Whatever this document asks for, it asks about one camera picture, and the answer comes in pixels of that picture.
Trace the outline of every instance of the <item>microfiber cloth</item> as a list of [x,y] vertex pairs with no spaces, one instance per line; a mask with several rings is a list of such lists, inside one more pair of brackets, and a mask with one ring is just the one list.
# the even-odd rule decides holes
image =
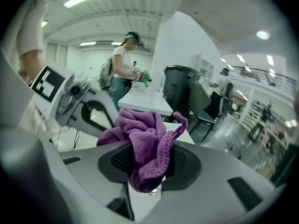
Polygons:
[[172,115],[182,125],[175,131],[166,131],[161,115],[154,111],[121,109],[119,126],[106,130],[97,142],[97,146],[101,146],[131,140],[134,170],[129,183],[138,192],[151,192],[161,184],[169,165],[172,144],[187,127],[187,120],[178,112]]

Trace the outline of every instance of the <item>black rubber pad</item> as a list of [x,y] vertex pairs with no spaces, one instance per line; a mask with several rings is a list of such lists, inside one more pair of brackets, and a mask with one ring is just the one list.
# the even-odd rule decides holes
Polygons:
[[[200,175],[201,162],[198,156],[174,144],[170,151],[170,157],[162,189],[181,190],[187,188]],[[106,153],[100,157],[98,168],[109,181],[127,183],[134,168],[133,146],[122,146]]]
[[65,165],[70,164],[70,163],[74,163],[74,162],[78,162],[81,159],[79,157],[71,157],[71,158],[67,158],[67,159],[63,159],[63,162]]
[[261,197],[241,177],[234,177],[228,180],[247,211],[255,208],[261,201]]

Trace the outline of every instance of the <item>black chair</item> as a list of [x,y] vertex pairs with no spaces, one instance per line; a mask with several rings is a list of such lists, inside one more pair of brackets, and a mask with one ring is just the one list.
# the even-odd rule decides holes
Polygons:
[[193,83],[190,91],[188,105],[190,110],[193,112],[194,116],[196,117],[197,122],[192,128],[192,130],[190,131],[190,134],[192,134],[192,132],[200,126],[201,122],[210,124],[210,128],[206,133],[205,137],[203,138],[203,140],[205,140],[205,138],[208,136],[208,134],[210,133],[210,131],[212,130],[215,124],[215,120],[211,118],[211,116],[209,116],[206,112],[204,112],[204,109],[207,108],[210,104],[211,104],[211,99],[206,93],[206,91],[204,90],[204,88],[202,87],[202,85],[199,83]]

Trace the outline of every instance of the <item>trash can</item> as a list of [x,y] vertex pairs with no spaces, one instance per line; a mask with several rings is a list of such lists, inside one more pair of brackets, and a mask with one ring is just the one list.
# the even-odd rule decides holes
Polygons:
[[187,117],[191,85],[199,80],[199,72],[193,68],[180,65],[167,66],[164,72],[166,76],[163,91],[165,100],[173,111],[178,111]]

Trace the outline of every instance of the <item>ceiling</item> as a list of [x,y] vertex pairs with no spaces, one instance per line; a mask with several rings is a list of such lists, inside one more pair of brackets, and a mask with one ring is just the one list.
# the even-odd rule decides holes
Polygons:
[[[67,1],[49,0],[48,24],[43,27],[49,42],[110,45],[112,41],[122,42],[133,30],[141,35],[145,50],[153,53],[162,15],[178,10],[206,31],[223,56],[249,52],[277,55],[288,60],[288,67],[293,66],[287,75],[297,69],[297,46],[290,39],[287,19],[270,0],[87,0],[66,8],[63,4]],[[257,38],[259,30],[269,31],[271,38]]]
[[43,28],[50,41],[79,45],[90,41],[122,42],[138,32],[146,48],[154,50],[161,15],[178,8],[178,0],[87,0],[71,8],[69,0],[49,0]]
[[283,56],[272,55],[274,66],[270,65],[267,60],[268,54],[256,54],[256,53],[239,53],[245,61],[242,62],[237,54],[222,56],[226,60],[224,64],[229,64],[231,66],[241,66],[248,65],[250,68],[268,70],[274,69],[276,74],[285,75],[286,70],[286,58]]

